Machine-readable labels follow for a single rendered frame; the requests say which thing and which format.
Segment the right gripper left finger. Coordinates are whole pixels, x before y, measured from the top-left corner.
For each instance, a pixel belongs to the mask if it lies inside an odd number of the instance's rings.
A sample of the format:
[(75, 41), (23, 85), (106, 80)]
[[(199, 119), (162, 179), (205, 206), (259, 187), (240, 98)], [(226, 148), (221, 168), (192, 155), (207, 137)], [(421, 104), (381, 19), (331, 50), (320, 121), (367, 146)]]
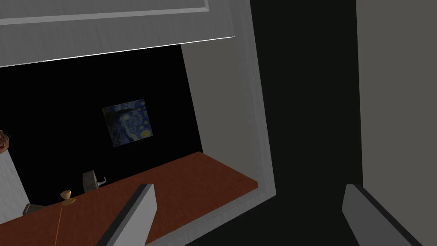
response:
[(156, 211), (153, 184), (140, 184), (97, 246), (145, 246)]

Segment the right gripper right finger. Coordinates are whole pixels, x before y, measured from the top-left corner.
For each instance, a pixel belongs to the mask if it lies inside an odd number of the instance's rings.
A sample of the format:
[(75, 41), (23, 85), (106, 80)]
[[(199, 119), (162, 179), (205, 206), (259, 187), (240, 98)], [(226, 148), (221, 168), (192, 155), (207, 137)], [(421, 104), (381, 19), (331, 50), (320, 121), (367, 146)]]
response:
[(360, 184), (346, 185), (342, 212), (360, 246), (423, 246)]

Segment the grey block with hook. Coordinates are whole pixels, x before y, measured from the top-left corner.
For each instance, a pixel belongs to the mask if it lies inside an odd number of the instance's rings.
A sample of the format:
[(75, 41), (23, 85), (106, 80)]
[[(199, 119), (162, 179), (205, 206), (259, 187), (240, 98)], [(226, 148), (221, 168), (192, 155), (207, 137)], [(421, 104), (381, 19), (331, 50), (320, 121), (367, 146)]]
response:
[(85, 193), (98, 189), (106, 182), (106, 177), (104, 177), (104, 181), (98, 182), (93, 170), (82, 174), (82, 186)]

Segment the golden round door knob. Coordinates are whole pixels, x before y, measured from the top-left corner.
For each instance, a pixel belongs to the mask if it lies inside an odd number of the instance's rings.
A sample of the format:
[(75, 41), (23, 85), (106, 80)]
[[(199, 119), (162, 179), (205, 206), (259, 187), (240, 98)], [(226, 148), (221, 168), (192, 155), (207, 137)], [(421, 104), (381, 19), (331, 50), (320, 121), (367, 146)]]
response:
[(61, 198), (64, 199), (64, 201), (62, 201), (62, 206), (68, 206), (72, 203), (75, 202), (75, 198), (71, 197), (71, 191), (70, 190), (66, 190), (61, 192), (60, 194)]

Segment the blue swirly night-sky painting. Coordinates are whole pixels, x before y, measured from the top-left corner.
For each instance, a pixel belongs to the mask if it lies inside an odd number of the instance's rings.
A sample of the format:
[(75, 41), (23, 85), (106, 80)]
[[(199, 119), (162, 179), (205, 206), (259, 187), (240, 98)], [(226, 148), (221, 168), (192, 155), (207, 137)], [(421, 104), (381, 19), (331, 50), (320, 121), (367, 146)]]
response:
[(113, 147), (153, 135), (144, 99), (102, 108)]

